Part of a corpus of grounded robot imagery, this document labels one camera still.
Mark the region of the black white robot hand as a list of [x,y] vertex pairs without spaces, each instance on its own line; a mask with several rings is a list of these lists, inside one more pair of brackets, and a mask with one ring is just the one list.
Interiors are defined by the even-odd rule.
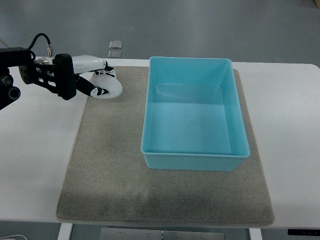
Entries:
[[38,57],[32,64],[32,81],[64,100],[70,100],[77,92],[90,96],[93,75],[107,74],[116,77],[115,69],[107,61],[91,55]]

